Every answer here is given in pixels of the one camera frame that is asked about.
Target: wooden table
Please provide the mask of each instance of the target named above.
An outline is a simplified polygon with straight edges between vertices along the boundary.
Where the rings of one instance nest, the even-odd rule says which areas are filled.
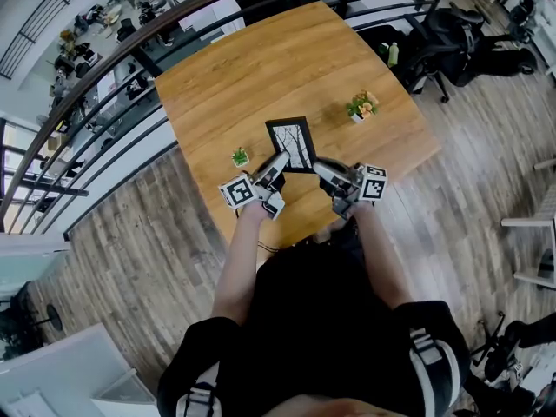
[[[216,226],[228,240],[235,214],[217,188],[239,175],[230,158],[247,150],[254,172],[274,149],[265,121],[305,116],[318,156],[388,170],[390,182],[439,149],[394,75],[324,3],[251,25],[197,52],[156,79],[168,118]],[[380,101],[364,123],[346,103],[362,89]],[[284,248],[334,221],[316,175],[286,174],[286,208],[267,221],[261,241]]]

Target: picture frame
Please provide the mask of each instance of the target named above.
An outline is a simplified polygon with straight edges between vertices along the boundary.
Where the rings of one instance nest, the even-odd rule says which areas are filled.
[[[290,154],[284,171],[289,173],[314,173],[316,161],[313,139],[305,117],[291,117],[265,122],[276,153],[286,150]]]

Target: bottle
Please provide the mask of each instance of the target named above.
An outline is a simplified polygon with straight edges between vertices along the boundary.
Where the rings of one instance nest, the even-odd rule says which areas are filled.
[[[379,45],[379,56],[387,56],[389,51],[390,47],[388,46],[388,43],[382,42]]]
[[[400,53],[400,49],[398,48],[398,44],[396,42],[392,42],[388,53],[388,68],[392,68],[398,64],[398,54]]]

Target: potted plant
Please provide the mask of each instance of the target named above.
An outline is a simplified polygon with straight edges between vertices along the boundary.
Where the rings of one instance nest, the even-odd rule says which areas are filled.
[[[247,156],[247,151],[242,147],[234,151],[232,155],[232,161],[237,168],[243,167],[249,163],[249,156]]]
[[[378,113],[378,99],[370,91],[363,89],[361,93],[356,94],[351,103],[346,105],[347,113],[357,123],[363,122],[371,115]]]

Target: wooden floor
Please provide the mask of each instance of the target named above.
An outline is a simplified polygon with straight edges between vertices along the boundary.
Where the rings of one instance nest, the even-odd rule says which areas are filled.
[[[489,12],[502,32],[504,13]],[[553,179],[532,168],[556,152],[556,89],[542,72],[449,88],[448,104],[432,84],[416,98],[442,151],[390,187],[378,210],[415,298],[447,301],[475,346],[477,320],[494,326],[499,309],[532,321],[556,308],[556,293],[512,277],[537,265],[548,236],[500,227],[533,212]],[[63,318],[63,334],[50,338],[101,321],[154,389],[186,327],[207,316],[225,252],[179,150],[119,188],[71,238],[65,266],[32,288],[40,310],[53,302]]]

